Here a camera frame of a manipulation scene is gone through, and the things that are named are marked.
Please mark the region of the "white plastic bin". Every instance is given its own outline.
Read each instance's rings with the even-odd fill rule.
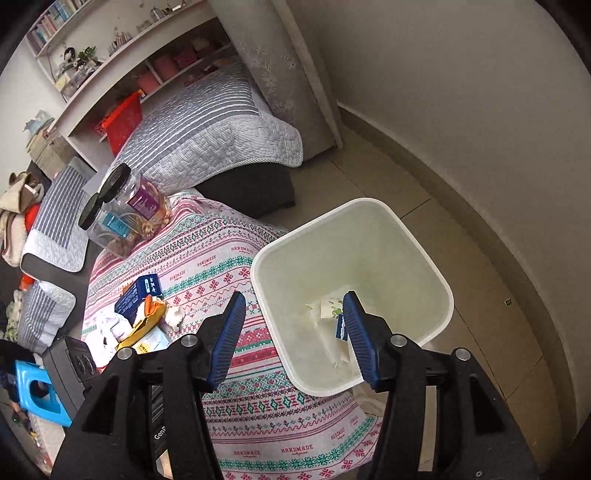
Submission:
[[[308,304],[355,290],[364,309],[419,345],[453,312],[452,291],[412,234],[384,203],[356,199],[265,246],[251,279],[291,382],[315,397],[363,381],[355,361],[334,368]]]

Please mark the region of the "tablecloth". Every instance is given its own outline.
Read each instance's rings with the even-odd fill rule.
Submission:
[[[250,281],[256,253],[284,231],[222,203],[184,193],[171,222],[126,260],[103,252],[86,302],[83,339],[93,315],[113,304],[138,275],[157,273],[164,296],[186,316],[172,341],[196,332],[238,290],[246,320],[226,381],[203,397],[209,432],[227,480],[327,480],[367,462],[381,418],[366,415],[350,393],[311,397],[287,378]]]

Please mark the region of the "metal screw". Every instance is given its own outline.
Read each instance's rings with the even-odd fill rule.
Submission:
[[[460,360],[469,360],[471,356],[472,354],[465,348],[459,348],[456,350],[456,357],[458,357]]]
[[[126,346],[117,352],[117,357],[122,360],[127,360],[132,353],[134,353],[134,351],[130,347]]]
[[[392,335],[390,337],[390,343],[394,346],[404,346],[407,344],[407,340],[404,335]]]
[[[181,345],[182,346],[193,346],[193,345],[197,345],[197,335],[193,335],[192,333],[190,333],[189,335],[185,335],[183,338],[181,338]]]

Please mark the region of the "dark blue package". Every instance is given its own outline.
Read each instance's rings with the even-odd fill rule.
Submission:
[[[153,297],[162,296],[160,280],[155,273],[136,278],[132,286],[115,303],[115,313],[123,315],[130,323],[133,322],[138,307],[148,295],[152,295]]]

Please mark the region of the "glass jar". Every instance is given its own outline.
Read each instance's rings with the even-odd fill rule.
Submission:
[[[82,210],[78,225],[88,238],[119,258],[127,258],[141,238],[140,234],[109,209],[103,209],[95,193]]]
[[[111,206],[115,215],[135,225],[144,238],[154,236],[170,217],[168,199],[140,172],[124,163],[111,172],[99,198]]]

